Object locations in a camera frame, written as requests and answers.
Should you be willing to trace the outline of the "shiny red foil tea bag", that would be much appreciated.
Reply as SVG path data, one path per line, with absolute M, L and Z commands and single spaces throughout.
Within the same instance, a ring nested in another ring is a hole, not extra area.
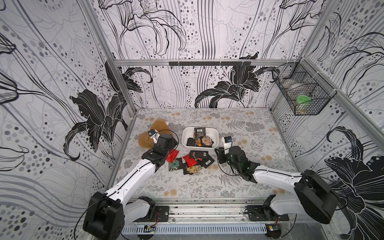
M 169 163 L 173 163 L 173 162 L 175 161 L 175 159 L 177 158 L 178 154 L 179 154 L 179 151 L 178 151 L 178 150 L 172 150 L 172 151 L 168 154 L 168 156 L 167 156 L 167 161 L 168 161 Z

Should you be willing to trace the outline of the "black barcode tea bag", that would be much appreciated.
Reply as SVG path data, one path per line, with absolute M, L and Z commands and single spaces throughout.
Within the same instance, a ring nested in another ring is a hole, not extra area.
M 206 135 L 206 128 L 197 127 L 195 128 L 195 138 L 204 137 Z

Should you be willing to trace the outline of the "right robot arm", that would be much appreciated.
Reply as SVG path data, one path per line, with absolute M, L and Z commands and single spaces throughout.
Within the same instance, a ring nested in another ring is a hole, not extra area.
M 340 202 L 339 194 L 317 173 L 302 173 L 270 169 L 248 160 L 239 147 L 217 148 L 220 164 L 226 163 L 236 176 L 255 184 L 270 185 L 285 190 L 289 196 L 269 195 L 261 206 L 247 207 L 251 219 L 276 221 L 289 214 L 307 215 L 321 224 L 329 224 Z

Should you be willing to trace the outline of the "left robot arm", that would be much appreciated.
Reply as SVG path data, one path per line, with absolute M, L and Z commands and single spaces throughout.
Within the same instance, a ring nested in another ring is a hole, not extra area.
M 98 240 L 116 240 L 125 224 L 138 219 L 151 219 L 156 203 L 148 197 L 131 202 L 138 188 L 176 152 L 179 145 L 177 135 L 159 134 L 150 130 L 154 145 L 143 153 L 136 167 L 105 193 L 91 196 L 88 208 L 81 215 L 82 229 Z

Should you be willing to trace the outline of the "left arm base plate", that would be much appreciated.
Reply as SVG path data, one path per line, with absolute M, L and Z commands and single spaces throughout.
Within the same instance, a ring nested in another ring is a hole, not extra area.
M 148 217 L 137 220 L 144 223 L 165 223 L 168 222 L 170 216 L 169 206 L 155 206 Z

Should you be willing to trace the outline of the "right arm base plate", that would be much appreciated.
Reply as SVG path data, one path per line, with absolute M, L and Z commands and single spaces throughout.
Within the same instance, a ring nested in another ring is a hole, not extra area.
M 287 214 L 278 215 L 270 207 L 263 207 L 261 205 L 246 206 L 245 214 L 251 222 L 270 221 L 278 223 L 290 220 Z

